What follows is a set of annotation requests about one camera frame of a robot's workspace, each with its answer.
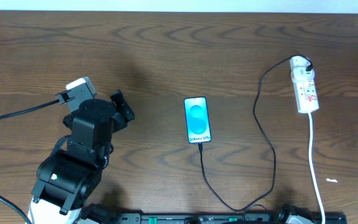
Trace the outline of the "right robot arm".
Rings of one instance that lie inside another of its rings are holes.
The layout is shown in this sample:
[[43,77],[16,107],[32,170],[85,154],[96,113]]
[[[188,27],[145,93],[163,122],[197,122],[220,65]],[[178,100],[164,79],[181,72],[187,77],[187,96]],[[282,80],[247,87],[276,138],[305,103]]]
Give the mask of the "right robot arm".
[[285,204],[278,214],[277,221],[289,224],[315,224],[314,217],[307,208]]

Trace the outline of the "blue Galaxy smartphone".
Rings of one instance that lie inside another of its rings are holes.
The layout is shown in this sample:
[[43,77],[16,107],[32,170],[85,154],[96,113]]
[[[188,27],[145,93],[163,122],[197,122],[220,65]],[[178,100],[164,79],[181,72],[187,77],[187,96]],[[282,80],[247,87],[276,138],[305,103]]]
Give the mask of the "blue Galaxy smartphone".
[[184,106],[188,142],[190,144],[210,142],[212,137],[206,98],[204,96],[185,98]]

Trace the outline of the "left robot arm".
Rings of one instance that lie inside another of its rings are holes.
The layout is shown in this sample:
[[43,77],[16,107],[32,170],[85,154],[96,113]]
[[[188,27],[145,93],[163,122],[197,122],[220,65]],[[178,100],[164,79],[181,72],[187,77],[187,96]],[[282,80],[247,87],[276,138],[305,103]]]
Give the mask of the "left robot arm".
[[32,223],[77,223],[88,197],[101,181],[113,151],[113,133],[127,127],[134,112],[116,90],[110,100],[74,97],[75,109],[63,119],[71,134],[56,143],[37,169],[28,218]]

